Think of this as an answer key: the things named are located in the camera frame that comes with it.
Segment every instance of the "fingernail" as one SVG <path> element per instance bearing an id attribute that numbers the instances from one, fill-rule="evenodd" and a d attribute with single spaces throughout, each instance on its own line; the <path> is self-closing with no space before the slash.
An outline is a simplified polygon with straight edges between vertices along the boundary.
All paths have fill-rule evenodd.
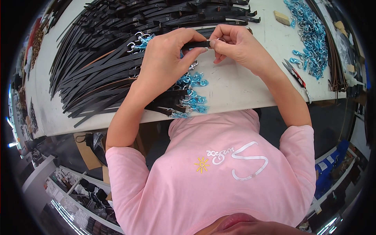
<path id="1" fill-rule="evenodd" d="M 209 42 L 209 45 L 210 45 L 211 48 L 214 48 L 214 44 L 215 44 L 215 40 L 211 40 L 211 41 Z"/>

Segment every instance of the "yellow sun graphic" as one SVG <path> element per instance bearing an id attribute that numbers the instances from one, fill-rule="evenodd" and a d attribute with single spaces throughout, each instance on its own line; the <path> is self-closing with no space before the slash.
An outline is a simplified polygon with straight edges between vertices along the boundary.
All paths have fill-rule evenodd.
<path id="1" fill-rule="evenodd" d="M 201 174 L 202 174 L 202 168 L 204 168 L 204 170 L 208 171 L 205 168 L 205 167 L 210 166 L 210 165 L 205 164 L 208 161 L 208 159 L 206 159 L 205 161 L 204 161 L 204 157 L 202 157 L 202 160 L 200 158 L 198 158 L 198 159 L 199 159 L 200 163 L 195 163 L 195 165 L 199 165 L 199 167 L 196 171 L 199 171 L 201 169 Z"/>

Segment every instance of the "white table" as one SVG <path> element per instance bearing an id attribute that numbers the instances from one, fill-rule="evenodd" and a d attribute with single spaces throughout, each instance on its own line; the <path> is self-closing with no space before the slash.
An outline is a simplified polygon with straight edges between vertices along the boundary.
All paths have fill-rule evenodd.
<path id="1" fill-rule="evenodd" d="M 68 118 L 69 113 L 62 113 L 63 104 L 60 102 L 59 93 L 50 101 L 49 91 L 49 70 L 57 52 L 56 42 L 61 32 L 83 9 L 87 0 L 73 0 L 57 24 L 44 36 L 41 49 L 34 68 L 30 71 L 29 81 L 26 82 L 26 100 L 30 105 L 32 98 L 35 116 L 38 123 L 38 132 L 34 137 L 53 136 L 65 133 L 73 133 L 94 129 L 107 128 L 114 113 L 96 115 L 77 128 L 73 126 L 81 118 Z M 292 50 L 303 51 L 304 45 L 295 29 L 282 25 L 274 17 L 274 10 L 290 16 L 291 13 L 283 0 L 250 0 L 249 5 L 252 11 L 257 10 L 256 18 L 261 17 L 259 24 L 250 23 L 249 27 L 253 31 L 256 39 L 266 48 L 281 69 L 290 78 L 292 84 L 299 91 L 302 97 L 308 101 L 308 97 L 303 88 L 291 76 L 282 65 L 283 59 L 295 57 Z M 238 65 L 235 61 L 227 58 L 219 65 L 214 65 L 214 51 L 208 52 L 198 57 L 196 71 L 204 73 L 204 79 L 209 85 L 196 88 L 199 95 L 205 96 L 210 107 L 208 113 L 220 113 L 234 110 L 251 109 L 275 106 L 276 103 L 262 80 L 253 75 L 249 70 Z M 313 101 L 330 100 L 335 98 L 345 98 L 345 93 L 331 92 L 328 80 L 330 70 L 326 68 L 324 77 L 316 80 L 303 69 L 297 69 L 298 73 L 306 82 L 307 89 Z M 141 122 L 151 122 L 168 119 L 167 116 L 154 111 L 145 111 Z"/>

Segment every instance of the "hand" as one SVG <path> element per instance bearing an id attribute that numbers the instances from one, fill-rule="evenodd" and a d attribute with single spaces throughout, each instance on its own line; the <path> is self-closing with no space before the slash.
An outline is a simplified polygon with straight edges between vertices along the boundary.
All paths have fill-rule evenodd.
<path id="1" fill-rule="evenodd" d="M 278 67 L 265 48 L 243 26 L 219 24 L 209 40 L 210 47 L 215 50 L 215 64 L 228 56 L 257 76 L 268 73 L 271 67 Z"/>
<path id="2" fill-rule="evenodd" d="M 148 89 L 150 102 L 174 85 L 188 71 L 197 56 L 207 51 L 203 47 L 193 48 L 185 52 L 181 59 L 180 50 L 190 41 L 201 42 L 206 41 L 206 38 L 194 29 L 179 28 L 148 42 L 141 72 L 135 82 L 143 89 Z"/>

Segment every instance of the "pile of metal clasps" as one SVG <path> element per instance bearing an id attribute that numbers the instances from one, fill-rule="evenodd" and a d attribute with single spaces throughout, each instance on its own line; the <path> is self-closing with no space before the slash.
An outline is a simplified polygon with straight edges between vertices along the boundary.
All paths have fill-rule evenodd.
<path id="1" fill-rule="evenodd" d="M 303 0 L 290 0 L 290 2 L 284 0 L 284 3 L 290 9 L 292 18 L 301 28 L 298 30 L 298 34 L 305 46 L 303 52 L 293 50 L 293 54 L 299 56 L 301 60 L 290 58 L 290 62 L 304 70 L 309 64 L 308 73 L 318 80 L 323 77 L 323 71 L 328 64 L 325 26 Z"/>
<path id="2" fill-rule="evenodd" d="M 138 32 L 135 34 L 138 35 L 138 40 L 135 42 L 141 42 L 140 45 L 137 45 L 134 42 L 129 43 L 127 46 L 130 46 L 131 50 L 128 52 L 139 53 L 143 52 L 146 49 L 147 43 L 155 36 L 154 34 L 143 34 L 142 32 Z M 204 105 L 207 100 L 206 97 L 202 97 L 193 90 L 194 87 L 202 87 L 207 86 L 209 83 L 207 80 L 202 79 L 203 73 L 195 72 L 193 75 L 190 74 L 191 70 L 194 70 L 195 66 L 199 63 L 197 60 L 193 62 L 193 64 L 188 68 L 186 74 L 180 77 L 174 86 L 178 87 L 180 90 L 187 90 L 188 95 L 186 95 L 186 99 L 180 100 L 181 107 L 186 108 L 186 112 L 177 112 L 175 109 L 168 108 L 167 111 L 171 111 L 171 115 L 168 117 L 170 118 L 187 118 L 188 114 L 191 111 L 199 112 L 199 113 L 206 113 L 208 110 L 208 106 Z"/>

